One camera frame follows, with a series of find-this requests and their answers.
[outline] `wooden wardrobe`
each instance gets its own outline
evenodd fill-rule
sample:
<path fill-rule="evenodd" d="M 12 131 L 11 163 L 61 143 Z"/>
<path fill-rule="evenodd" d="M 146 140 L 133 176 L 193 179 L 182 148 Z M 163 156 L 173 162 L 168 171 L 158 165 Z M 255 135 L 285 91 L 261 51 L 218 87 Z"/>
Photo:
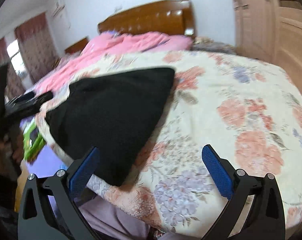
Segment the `wooden wardrobe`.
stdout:
<path fill-rule="evenodd" d="M 298 0 L 233 0 L 239 55 L 282 67 L 302 94 L 302 5 Z"/>

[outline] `silver screw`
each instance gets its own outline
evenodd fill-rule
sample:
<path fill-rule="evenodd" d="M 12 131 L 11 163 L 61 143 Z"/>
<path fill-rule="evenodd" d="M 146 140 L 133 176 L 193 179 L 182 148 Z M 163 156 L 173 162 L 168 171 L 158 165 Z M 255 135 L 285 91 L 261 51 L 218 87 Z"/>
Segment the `silver screw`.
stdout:
<path fill-rule="evenodd" d="M 243 171 L 243 170 L 237 170 L 236 173 L 238 174 L 238 176 L 244 176 L 245 175 L 245 171 Z"/>
<path fill-rule="evenodd" d="M 34 179 L 34 174 L 33 173 L 31 173 L 29 176 L 28 176 L 28 180 L 33 180 Z"/>
<path fill-rule="evenodd" d="M 66 174 L 66 171 L 65 171 L 65 170 L 58 170 L 58 171 L 57 171 L 57 176 L 58 176 L 58 177 L 62 177 L 64 174 Z"/>
<path fill-rule="evenodd" d="M 274 179 L 275 178 L 275 176 L 272 173 L 268 173 L 267 176 L 268 176 L 269 179 Z"/>

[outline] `folded black garment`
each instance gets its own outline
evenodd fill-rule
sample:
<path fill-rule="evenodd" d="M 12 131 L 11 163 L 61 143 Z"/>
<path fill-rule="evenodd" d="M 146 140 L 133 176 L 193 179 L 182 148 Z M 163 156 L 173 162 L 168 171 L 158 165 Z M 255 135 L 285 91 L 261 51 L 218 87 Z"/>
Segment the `folded black garment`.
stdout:
<path fill-rule="evenodd" d="M 70 85 L 68 99 L 47 113 L 58 145 L 73 159 L 95 146 L 95 175 L 120 186 L 158 123 L 173 85 L 169 67 L 135 70 Z"/>

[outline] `person's arm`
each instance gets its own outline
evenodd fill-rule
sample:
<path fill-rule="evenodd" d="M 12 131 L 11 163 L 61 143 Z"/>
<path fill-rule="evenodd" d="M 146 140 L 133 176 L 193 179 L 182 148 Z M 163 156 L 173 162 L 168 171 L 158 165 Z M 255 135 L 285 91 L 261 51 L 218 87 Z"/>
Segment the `person's arm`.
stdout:
<path fill-rule="evenodd" d="M 13 153 L 13 159 L 20 164 L 23 159 L 23 135 L 18 138 L 18 149 Z M 10 145 L 5 145 L 0 141 L 0 206 L 13 210 L 15 207 L 15 196 L 17 182 L 8 178 L 8 170 L 4 165 L 3 158 Z"/>

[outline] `floral bed sheet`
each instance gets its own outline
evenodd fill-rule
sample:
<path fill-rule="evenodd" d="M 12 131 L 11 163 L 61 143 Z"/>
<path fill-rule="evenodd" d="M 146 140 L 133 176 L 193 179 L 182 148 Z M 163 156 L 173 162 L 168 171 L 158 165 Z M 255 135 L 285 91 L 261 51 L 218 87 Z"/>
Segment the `floral bed sheet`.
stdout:
<path fill-rule="evenodd" d="M 209 52 L 172 51 L 105 55 L 70 82 L 150 66 L 172 66 L 175 85 L 153 135 L 138 154 L 121 187 L 92 176 L 88 187 L 146 223 L 202 237 L 227 200 L 219 194 L 201 159 L 211 144 L 221 158 L 248 174 L 275 174 L 286 228 L 302 221 L 302 96 L 278 66 Z M 36 116 L 40 132 L 67 164 L 55 143 L 46 112 L 69 95 L 65 86 Z M 240 231 L 252 203 L 247 199 L 232 233 Z"/>

